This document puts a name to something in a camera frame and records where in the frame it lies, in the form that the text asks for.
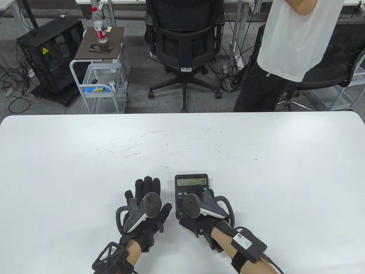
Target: chair backrest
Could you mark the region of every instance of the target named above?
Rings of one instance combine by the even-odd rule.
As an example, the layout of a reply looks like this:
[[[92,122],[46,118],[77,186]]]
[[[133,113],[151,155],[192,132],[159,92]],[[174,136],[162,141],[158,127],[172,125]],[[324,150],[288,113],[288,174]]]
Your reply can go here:
[[[219,53],[216,36],[221,33],[216,34],[216,24],[223,0],[146,0],[146,3],[154,26],[154,54],[164,64],[192,68]]]
[[[252,60],[256,61],[265,25],[259,28]],[[322,61],[310,69],[298,90],[348,86],[359,61],[365,55],[365,21],[341,19],[337,22]]]

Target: side table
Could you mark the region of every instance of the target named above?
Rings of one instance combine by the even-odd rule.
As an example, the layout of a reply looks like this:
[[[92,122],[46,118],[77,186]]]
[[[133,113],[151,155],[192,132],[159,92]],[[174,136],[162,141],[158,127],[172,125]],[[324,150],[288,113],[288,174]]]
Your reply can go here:
[[[75,59],[70,63],[72,75],[89,114],[100,113],[101,101],[107,98],[113,99],[116,113],[124,113],[131,67],[125,67],[122,57],[123,32],[123,27],[113,27],[107,33],[108,42],[100,44],[97,41],[94,28],[88,28]],[[91,45],[109,46],[113,50],[108,54],[89,52]],[[78,62],[90,63],[81,84],[75,73],[75,69],[77,69],[75,64]],[[86,98],[95,98],[92,108],[90,108]]]

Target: black computer case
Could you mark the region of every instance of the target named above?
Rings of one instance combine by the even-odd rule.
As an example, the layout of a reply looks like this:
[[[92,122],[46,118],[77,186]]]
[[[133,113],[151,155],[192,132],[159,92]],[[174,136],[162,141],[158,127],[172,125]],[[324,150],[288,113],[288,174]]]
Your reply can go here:
[[[33,94],[68,106],[79,94],[70,71],[82,40],[84,27],[75,18],[59,17],[19,37],[17,42],[40,82]],[[88,63],[79,63],[75,72],[85,76]]]

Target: bottle label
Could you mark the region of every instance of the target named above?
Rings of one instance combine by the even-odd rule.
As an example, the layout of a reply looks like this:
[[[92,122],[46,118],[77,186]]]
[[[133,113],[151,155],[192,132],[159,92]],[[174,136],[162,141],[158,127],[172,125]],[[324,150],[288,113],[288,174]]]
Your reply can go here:
[[[95,29],[95,32],[96,32],[96,36],[99,39],[104,39],[107,36],[107,33],[105,31],[104,24],[94,25],[94,29]]]

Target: chair base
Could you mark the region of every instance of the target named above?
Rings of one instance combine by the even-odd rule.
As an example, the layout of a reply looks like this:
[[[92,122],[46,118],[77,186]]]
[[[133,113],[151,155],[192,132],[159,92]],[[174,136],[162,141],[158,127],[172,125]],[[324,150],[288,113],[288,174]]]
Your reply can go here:
[[[291,104],[296,105],[296,106],[298,106],[298,107],[301,107],[301,108],[303,108],[303,109],[305,109],[305,110],[313,111],[313,109],[310,109],[309,107],[306,107],[306,106],[301,105],[301,104],[299,104],[299,103],[297,103],[297,102],[295,102],[295,101],[294,101],[294,99],[293,99],[293,98],[295,98],[295,97],[299,97],[299,95],[300,95],[300,93],[299,93],[299,91],[298,91],[298,90],[295,90],[295,91],[289,91],[289,92],[285,95],[285,97],[284,97],[283,101],[279,102],[279,103],[278,103],[278,105],[283,104],[283,106],[288,107],[288,110],[289,110],[289,111],[292,111]]]
[[[177,69],[167,66],[165,65],[165,71],[167,73],[172,72],[173,74],[176,75],[175,78],[164,81],[162,83],[159,83],[158,85],[154,85],[152,87],[150,87],[150,91],[148,92],[148,98],[149,99],[153,99],[154,98],[154,90],[158,90],[159,88],[164,88],[164,87],[169,87],[171,85],[175,85],[175,84],[179,84],[181,83],[183,86],[182,88],[182,96],[183,96],[183,104],[182,104],[182,109],[181,109],[181,113],[186,113],[186,94],[187,94],[187,84],[191,83],[194,85],[198,85],[200,87],[204,87],[204,88],[209,88],[212,90],[212,92],[215,92],[215,97],[217,99],[220,99],[222,97],[222,94],[220,92],[220,87],[217,85],[211,85],[208,84],[200,79],[196,79],[194,78],[194,75],[197,74],[199,71],[202,71],[202,74],[207,74],[207,68],[202,65],[199,67],[196,67],[195,69],[193,69],[191,72],[180,72]]]

